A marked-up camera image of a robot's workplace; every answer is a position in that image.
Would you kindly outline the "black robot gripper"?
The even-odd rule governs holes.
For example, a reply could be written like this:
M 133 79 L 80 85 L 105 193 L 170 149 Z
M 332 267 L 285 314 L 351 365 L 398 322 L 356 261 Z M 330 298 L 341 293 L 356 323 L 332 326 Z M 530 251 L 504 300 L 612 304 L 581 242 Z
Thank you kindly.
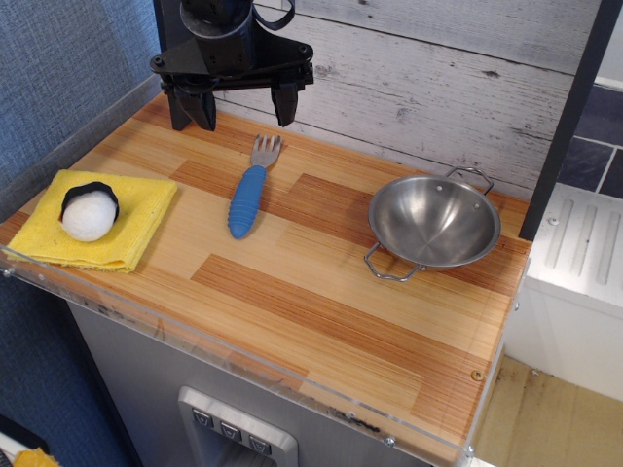
M 274 20 L 263 18 L 252 1 L 180 1 L 177 10 L 187 37 L 151 59 L 154 73 L 200 91 L 271 88 L 278 124 L 294 122 L 298 90 L 313 83 L 312 47 L 276 34 L 294 18 L 294 1 Z M 168 100 L 175 130 L 190 121 L 205 130 L 216 128 L 211 91 L 174 90 Z

